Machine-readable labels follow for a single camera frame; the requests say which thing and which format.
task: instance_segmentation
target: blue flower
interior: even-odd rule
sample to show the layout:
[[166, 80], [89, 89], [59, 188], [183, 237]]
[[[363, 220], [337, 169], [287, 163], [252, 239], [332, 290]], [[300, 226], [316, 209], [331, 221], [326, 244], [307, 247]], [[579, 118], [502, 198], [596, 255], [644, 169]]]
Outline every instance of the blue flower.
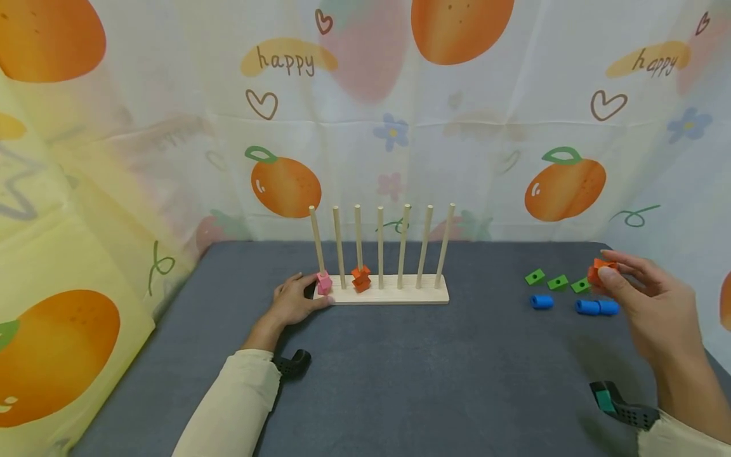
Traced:
[[393, 144], [397, 143], [399, 146], [408, 146], [409, 138], [406, 134], [409, 133], [409, 125], [406, 121], [395, 121], [393, 116], [389, 113], [383, 115], [383, 127], [376, 127], [373, 129], [373, 134], [377, 138], [386, 140], [386, 151], [393, 151]]
[[697, 140], [703, 136], [705, 128], [713, 122], [710, 114], [698, 114], [697, 108], [688, 108], [680, 121], [671, 121], [667, 129], [673, 133], [670, 144], [679, 141], [683, 136]]

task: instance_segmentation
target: orange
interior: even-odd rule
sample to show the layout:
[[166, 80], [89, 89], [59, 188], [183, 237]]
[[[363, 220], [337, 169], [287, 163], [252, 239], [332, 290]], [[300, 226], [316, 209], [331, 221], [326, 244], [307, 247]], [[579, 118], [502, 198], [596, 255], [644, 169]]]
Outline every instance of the orange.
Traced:
[[[265, 157], [255, 156], [257, 152]], [[251, 171], [251, 188], [269, 211], [299, 219], [310, 215], [310, 205], [319, 206], [322, 188], [317, 176], [305, 165], [277, 157], [261, 146], [250, 146], [244, 155], [259, 162]]]
[[44, 418], [84, 393], [114, 349], [119, 313], [99, 292], [68, 290], [0, 324], [13, 326], [0, 341], [0, 427]]
[[78, 78], [99, 65], [106, 48], [88, 0], [0, 0], [0, 68], [11, 79]]
[[[568, 153], [561, 159], [558, 153]], [[526, 189], [526, 209], [534, 218], [556, 222], [578, 216], [594, 204], [604, 189], [607, 173], [602, 164], [582, 159], [574, 148], [550, 150], [543, 160], [553, 165], [538, 173]]]
[[497, 42], [514, 0], [414, 0], [412, 32], [421, 55], [437, 65], [471, 61]]
[[26, 134], [26, 126], [12, 116], [0, 113], [0, 141], [17, 140]]
[[721, 325], [731, 331], [731, 273], [721, 286]]

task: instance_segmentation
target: beige sleeve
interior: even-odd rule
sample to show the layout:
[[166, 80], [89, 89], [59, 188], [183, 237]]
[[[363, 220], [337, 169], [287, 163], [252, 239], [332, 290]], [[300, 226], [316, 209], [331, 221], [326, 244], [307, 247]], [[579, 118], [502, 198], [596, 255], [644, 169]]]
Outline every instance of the beige sleeve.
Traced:
[[637, 437], [640, 457], [731, 457], [731, 446], [690, 428], [664, 411]]
[[226, 359], [175, 446], [173, 457], [250, 456], [279, 391], [272, 353], [247, 349]]

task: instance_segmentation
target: human hand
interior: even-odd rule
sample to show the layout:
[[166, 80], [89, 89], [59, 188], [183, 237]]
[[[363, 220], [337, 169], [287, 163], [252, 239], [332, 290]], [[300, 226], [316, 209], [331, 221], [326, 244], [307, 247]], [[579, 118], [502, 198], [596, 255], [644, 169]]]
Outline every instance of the human hand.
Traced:
[[635, 348], [654, 369], [667, 364], [705, 360], [700, 335], [695, 291], [651, 260], [617, 251], [602, 251], [617, 262], [619, 272], [601, 267], [604, 287], [594, 291], [621, 305], [629, 320]]
[[277, 286], [274, 289], [272, 304], [254, 324], [241, 349], [274, 352], [285, 327], [298, 324], [316, 309], [323, 309], [333, 304], [335, 300], [332, 296], [320, 297], [317, 300], [305, 298], [305, 287], [316, 279], [317, 276], [314, 274], [302, 277], [302, 273], [297, 273]]
[[335, 299], [330, 295], [316, 300], [305, 298], [305, 288], [316, 280], [315, 274], [302, 276], [302, 273], [297, 273], [289, 277], [274, 289], [272, 304], [262, 318], [286, 327], [298, 324], [313, 311], [327, 308], [335, 303]]

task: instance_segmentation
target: flower print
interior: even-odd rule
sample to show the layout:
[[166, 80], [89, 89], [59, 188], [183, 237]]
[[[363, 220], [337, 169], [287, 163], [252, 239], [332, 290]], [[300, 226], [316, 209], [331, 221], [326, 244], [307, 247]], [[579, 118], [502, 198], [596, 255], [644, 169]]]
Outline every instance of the flower print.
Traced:
[[713, 122], [710, 114], [698, 114], [698, 109], [690, 107], [680, 121], [671, 121], [667, 124], [667, 129], [673, 133], [670, 136], [670, 144], [679, 141], [683, 136], [691, 140], [697, 140], [703, 136], [705, 128]]
[[400, 173], [391, 173], [390, 175], [380, 175], [378, 177], [378, 193], [380, 195], [390, 195], [392, 202], [398, 202], [398, 195], [403, 191]]
[[406, 121], [396, 121], [393, 115], [385, 113], [383, 115], [383, 127], [376, 127], [373, 129], [373, 134], [377, 138], [386, 140], [386, 151], [393, 151], [393, 144], [396, 143], [399, 146], [408, 146], [409, 138], [409, 125]]

